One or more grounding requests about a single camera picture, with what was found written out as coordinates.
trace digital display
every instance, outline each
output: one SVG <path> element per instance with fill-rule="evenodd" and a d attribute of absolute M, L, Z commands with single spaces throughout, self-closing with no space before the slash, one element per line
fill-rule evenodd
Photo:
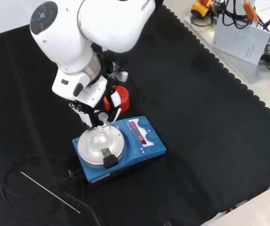
<path fill-rule="evenodd" d="M 139 132 L 139 129 L 137 128 L 136 124 L 132 121 L 130 122 L 133 130 L 134 130 L 134 133 L 136 134 L 136 136 L 138 137 L 138 139 L 140 140 L 141 144 L 142 145 L 146 145 L 146 142 L 143 138 L 143 136 L 141 135 L 141 133 Z"/>

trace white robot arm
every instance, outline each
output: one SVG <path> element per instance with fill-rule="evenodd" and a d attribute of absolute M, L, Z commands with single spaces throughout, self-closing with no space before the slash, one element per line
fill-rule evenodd
<path fill-rule="evenodd" d="M 113 111 L 110 122 L 121 110 L 118 93 L 108 85 L 112 62 L 100 61 L 91 41 L 114 52 L 129 51 L 155 8 L 155 0 L 62 0 L 34 11 L 32 36 L 59 67 L 52 90 L 70 100 L 89 127 L 98 125 L 94 113 L 105 96 Z"/>

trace black fabric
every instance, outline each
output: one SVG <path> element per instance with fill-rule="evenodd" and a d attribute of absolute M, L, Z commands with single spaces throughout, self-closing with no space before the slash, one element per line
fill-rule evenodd
<path fill-rule="evenodd" d="M 270 109 L 173 13 L 159 7 L 137 45 L 113 56 L 130 75 L 131 107 L 122 117 L 147 116 L 167 152 L 86 190 L 84 201 L 102 225 L 198 226 L 270 185 Z M 75 155 L 71 140 L 84 126 L 67 101 L 52 92 L 56 71 L 29 27 L 0 35 L 0 180 L 12 162 L 28 155 Z M 39 158 L 19 168 L 50 186 L 66 177 L 71 165 Z M 8 183 L 16 192 L 38 189 L 21 175 Z M 48 194 L 10 201 L 23 213 L 53 223 L 71 213 Z M 67 225 L 93 225 L 89 211 L 81 212 Z M 3 225 L 41 224 L 15 216 L 0 196 Z"/>

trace white paper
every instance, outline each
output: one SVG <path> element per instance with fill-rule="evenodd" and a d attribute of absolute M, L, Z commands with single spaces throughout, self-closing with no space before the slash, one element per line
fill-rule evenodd
<path fill-rule="evenodd" d="M 232 20 L 225 16 L 224 22 L 225 24 L 231 24 Z M 222 22 L 222 15 L 220 15 L 212 46 L 254 65 L 258 65 L 269 36 L 269 32 L 252 25 L 244 29 L 238 29 L 234 24 L 225 26 Z"/>

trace red container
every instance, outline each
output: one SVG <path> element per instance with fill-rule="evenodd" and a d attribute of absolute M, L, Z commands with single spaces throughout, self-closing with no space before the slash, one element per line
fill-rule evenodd
<path fill-rule="evenodd" d="M 130 102 L 129 102 L 129 92 L 127 91 L 126 88 L 122 87 L 122 86 L 117 86 L 116 91 L 118 92 L 120 99 L 121 99 L 121 113 L 125 112 L 129 106 L 130 106 Z M 105 97 L 103 99 L 104 103 L 105 103 L 105 108 L 108 111 L 110 109 L 110 104 L 107 100 L 107 98 Z"/>

